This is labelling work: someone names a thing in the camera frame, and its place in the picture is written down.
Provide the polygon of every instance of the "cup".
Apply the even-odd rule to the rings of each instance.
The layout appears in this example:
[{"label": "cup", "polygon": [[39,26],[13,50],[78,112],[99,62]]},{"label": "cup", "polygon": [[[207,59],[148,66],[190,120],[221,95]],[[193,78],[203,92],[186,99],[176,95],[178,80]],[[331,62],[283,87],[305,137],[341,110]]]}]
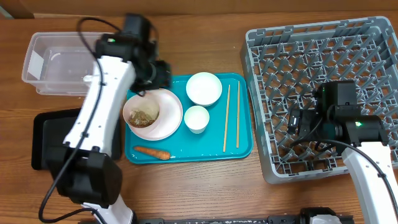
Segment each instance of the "cup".
[{"label": "cup", "polygon": [[[132,112],[137,110],[146,111],[151,116],[156,116],[157,114],[157,117],[155,121],[149,126],[140,128],[138,126],[135,126],[134,124],[131,124],[130,122]],[[148,92],[143,97],[139,95],[131,97],[123,106],[123,119],[133,132],[137,129],[139,129],[140,133],[149,133],[154,130],[159,124],[159,113],[159,103],[157,102],[156,98]]]},{"label": "cup", "polygon": [[209,123],[209,112],[202,106],[191,106],[184,115],[184,122],[195,134],[202,133]]}]

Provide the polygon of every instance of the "wooden table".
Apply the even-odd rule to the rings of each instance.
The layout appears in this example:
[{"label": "wooden table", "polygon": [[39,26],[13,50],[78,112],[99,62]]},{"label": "wooden table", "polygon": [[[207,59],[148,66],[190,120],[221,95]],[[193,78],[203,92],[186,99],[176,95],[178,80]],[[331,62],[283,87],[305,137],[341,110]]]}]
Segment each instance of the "wooden table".
[{"label": "wooden table", "polygon": [[[231,14],[150,17],[160,32],[160,56],[173,74],[202,71],[243,73],[239,51],[249,29],[386,16],[398,29],[397,11]],[[122,26],[123,18],[109,18]],[[52,183],[47,171],[30,166],[33,119],[38,113],[80,107],[83,98],[42,96],[21,80],[35,32],[74,31],[77,19],[0,21],[0,223],[40,223],[39,205]],[[87,31],[111,31],[90,22]],[[297,214],[303,207],[330,207],[363,216],[349,175],[283,185],[262,178],[257,147],[243,160],[136,166],[123,157],[121,195],[140,218],[267,217]],[[54,193],[45,217],[79,208]],[[62,223],[90,218],[76,215]]]}]

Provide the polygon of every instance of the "blue placemat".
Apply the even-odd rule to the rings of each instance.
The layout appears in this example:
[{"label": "blue placemat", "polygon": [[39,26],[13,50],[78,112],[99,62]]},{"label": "blue placemat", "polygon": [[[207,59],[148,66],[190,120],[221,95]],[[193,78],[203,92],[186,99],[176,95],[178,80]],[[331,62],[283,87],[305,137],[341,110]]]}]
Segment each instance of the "blue placemat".
[{"label": "blue placemat", "polygon": [[[206,107],[210,114],[210,121],[205,131],[193,134],[182,119],[180,127],[170,137],[160,141],[147,141],[137,137],[126,125],[126,157],[135,164],[155,164],[166,162],[194,162],[212,161],[219,159],[240,159],[248,156],[253,149],[251,119],[248,93],[244,78],[237,73],[216,74],[223,85],[220,98],[211,106]],[[172,87],[169,88],[181,101],[183,114],[195,104],[189,99],[185,91],[191,75],[173,76]],[[236,148],[236,117],[238,106],[238,81],[241,85],[239,148]],[[228,85],[231,85],[229,99],[228,133],[226,152],[223,152],[224,129],[226,116],[226,101]],[[127,98],[134,96],[128,91]],[[171,153],[170,160],[162,161],[145,155],[133,149],[134,146],[144,146],[161,149]]]}]

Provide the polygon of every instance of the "dish rack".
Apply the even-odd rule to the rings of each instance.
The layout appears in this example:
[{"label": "dish rack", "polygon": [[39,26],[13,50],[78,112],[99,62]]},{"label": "dish rack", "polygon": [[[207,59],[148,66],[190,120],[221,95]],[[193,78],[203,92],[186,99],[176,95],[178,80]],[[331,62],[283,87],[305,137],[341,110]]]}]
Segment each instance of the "dish rack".
[{"label": "dish rack", "polygon": [[385,17],[253,29],[241,50],[254,109],[261,169],[271,184],[348,173],[334,148],[314,142],[294,148],[289,111],[314,109],[323,82],[354,80],[361,114],[381,117],[393,167],[398,166],[397,37]]}]

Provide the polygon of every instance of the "orange carrot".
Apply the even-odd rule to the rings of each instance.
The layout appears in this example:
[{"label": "orange carrot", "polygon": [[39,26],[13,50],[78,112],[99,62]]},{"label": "orange carrot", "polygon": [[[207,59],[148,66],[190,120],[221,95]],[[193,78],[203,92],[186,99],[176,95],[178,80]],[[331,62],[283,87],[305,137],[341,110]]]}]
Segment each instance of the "orange carrot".
[{"label": "orange carrot", "polygon": [[134,147],[134,149],[136,151],[142,152],[144,154],[156,157],[158,159],[162,159],[162,160],[169,160],[170,159],[170,153],[166,152],[166,151],[161,151],[161,150],[157,150],[157,149],[149,149],[146,147],[142,147],[142,146],[136,146]]}]

